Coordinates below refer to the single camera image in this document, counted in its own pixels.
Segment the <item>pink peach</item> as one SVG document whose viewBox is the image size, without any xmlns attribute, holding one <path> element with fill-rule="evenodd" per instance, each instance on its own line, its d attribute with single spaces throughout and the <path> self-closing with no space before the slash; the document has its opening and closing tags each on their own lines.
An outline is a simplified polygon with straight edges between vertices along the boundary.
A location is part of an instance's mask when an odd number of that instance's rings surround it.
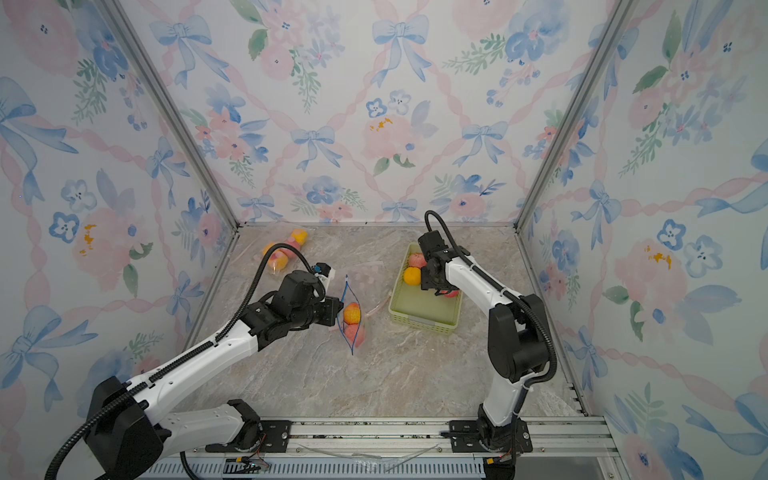
<svg viewBox="0 0 768 480">
<path fill-rule="evenodd" d="M 295 258 L 301 251 L 301 245 L 293 239 L 285 240 L 284 244 L 288 245 L 288 248 L 281 248 L 281 252 L 290 259 Z"/>
<path fill-rule="evenodd" d="M 413 253 L 408 257 L 408 267 L 421 269 L 427 264 L 425 257 L 421 253 Z"/>
<path fill-rule="evenodd" d="M 365 329 L 360 324 L 345 325 L 344 336 L 351 347 L 356 349 L 365 341 Z"/>
</svg>

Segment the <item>blue zipper clear bag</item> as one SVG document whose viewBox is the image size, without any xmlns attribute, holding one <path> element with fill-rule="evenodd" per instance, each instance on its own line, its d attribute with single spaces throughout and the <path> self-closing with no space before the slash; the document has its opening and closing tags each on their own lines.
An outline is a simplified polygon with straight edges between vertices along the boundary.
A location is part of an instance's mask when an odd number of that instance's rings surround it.
<svg viewBox="0 0 768 480">
<path fill-rule="evenodd" d="M 349 275 L 344 278 L 341 302 L 343 307 L 337 315 L 337 328 L 349 353 L 354 356 L 366 340 L 366 331 L 362 305 Z"/>
</svg>

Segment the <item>green plastic basket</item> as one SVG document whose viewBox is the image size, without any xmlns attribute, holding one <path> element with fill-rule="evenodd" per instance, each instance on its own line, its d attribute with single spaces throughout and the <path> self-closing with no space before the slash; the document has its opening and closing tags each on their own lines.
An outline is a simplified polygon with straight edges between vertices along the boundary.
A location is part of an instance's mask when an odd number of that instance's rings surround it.
<svg viewBox="0 0 768 480">
<path fill-rule="evenodd" d="M 416 242 L 405 250 L 388 305 L 390 319 L 415 329 L 450 335 L 459 324 L 463 296 L 461 293 L 453 297 L 437 296 L 433 290 L 407 284 L 404 274 L 409 267 L 409 257 L 420 253 Z"/>
</svg>

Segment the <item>yellow peach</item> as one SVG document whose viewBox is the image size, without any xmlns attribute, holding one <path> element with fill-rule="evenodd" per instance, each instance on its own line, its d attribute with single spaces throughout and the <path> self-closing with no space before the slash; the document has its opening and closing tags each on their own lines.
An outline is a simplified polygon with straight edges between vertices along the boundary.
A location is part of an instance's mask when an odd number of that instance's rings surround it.
<svg viewBox="0 0 768 480">
<path fill-rule="evenodd" d="M 286 268 L 287 264 L 289 263 L 289 260 L 290 258 L 285 256 L 281 252 L 281 249 L 277 249 L 270 255 L 267 262 L 267 266 L 272 272 L 277 273 Z"/>
<path fill-rule="evenodd" d="M 308 239 L 308 232 L 304 229 L 296 228 L 291 232 L 290 237 L 297 245 L 303 246 Z"/>
</svg>

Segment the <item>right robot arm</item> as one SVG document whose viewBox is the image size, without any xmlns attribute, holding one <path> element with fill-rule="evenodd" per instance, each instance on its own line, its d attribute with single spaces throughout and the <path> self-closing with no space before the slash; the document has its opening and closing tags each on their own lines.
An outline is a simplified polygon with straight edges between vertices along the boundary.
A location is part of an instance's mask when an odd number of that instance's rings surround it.
<svg viewBox="0 0 768 480">
<path fill-rule="evenodd" d="M 487 314 L 487 353 L 494 378 L 477 419 L 480 445 L 490 452 L 514 452 L 522 428 L 520 413 L 531 387 L 548 381 L 557 358 L 548 327 L 534 295 L 508 289 L 480 267 L 469 252 L 448 245 L 431 230 L 418 239 L 426 265 L 421 288 L 435 293 L 459 291 Z"/>
</svg>

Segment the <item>pink zipper clear bag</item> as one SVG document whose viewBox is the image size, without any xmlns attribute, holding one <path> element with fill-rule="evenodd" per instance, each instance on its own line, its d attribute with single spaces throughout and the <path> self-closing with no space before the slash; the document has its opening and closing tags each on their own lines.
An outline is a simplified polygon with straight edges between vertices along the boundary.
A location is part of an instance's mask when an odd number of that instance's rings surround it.
<svg viewBox="0 0 768 480">
<path fill-rule="evenodd" d="M 309 232 L 304 227 L 277 224 L 272 227 L 246 227 L 229 261 L 247 274 L 259 270 L 265 275 L 282 275 L 293 269 L 312 271 L 312 263 L 304 257 L 309 243 Z"/>
</svg>

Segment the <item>orange peach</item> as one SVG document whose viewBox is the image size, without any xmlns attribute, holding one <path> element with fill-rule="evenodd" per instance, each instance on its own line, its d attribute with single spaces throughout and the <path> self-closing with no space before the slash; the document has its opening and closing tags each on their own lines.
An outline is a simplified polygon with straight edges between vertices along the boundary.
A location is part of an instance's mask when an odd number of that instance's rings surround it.
<svg viewBox="0 0 768 480">
<path fill-rule="evenodd" d="M 362 320 L 360 305 L 357 302 L 352 302 L 347 305 L 343 310 L 342 320 L 344 324 L 348 326 L 359 325 Z"/>
</svg>

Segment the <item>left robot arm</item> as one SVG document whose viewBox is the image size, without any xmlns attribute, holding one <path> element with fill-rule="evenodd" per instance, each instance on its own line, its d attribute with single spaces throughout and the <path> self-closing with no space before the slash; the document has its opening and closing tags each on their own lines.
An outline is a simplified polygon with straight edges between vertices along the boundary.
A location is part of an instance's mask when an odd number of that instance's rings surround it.
<svg viewBox="0 0 768 480">
<path fill-rule="evenodd" d="M 136 479 L 159 459 L 197 447 L 254 449 L 267 437 L 261 417 L 244 400 L 208 410 L 175 412 L 188 395 L 228 367 L 288 334 L 314 324 L 332 327 L 342 301 L 327 294 L 334 270 L 325 263 L 286 275 L 279 289 L 248 305 L 223 336 L 210 336 L 126 384 L 111 377 L 93 391 L 90 413 L 120 405 L 87 428 L 84 439 L 107 479 Z"/>
</svg>

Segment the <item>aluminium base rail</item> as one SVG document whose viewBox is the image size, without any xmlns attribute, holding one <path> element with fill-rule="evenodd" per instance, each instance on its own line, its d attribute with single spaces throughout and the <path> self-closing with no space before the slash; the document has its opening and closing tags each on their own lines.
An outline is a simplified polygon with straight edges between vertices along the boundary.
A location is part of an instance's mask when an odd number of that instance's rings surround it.
<svg viewBox="0 0 768 480">
<path fill-rule="evenodd" d="M 240 452 L 200 440 L 146 479 L 626 479 L 601 417 L 266 419 Z"/>
</svg>

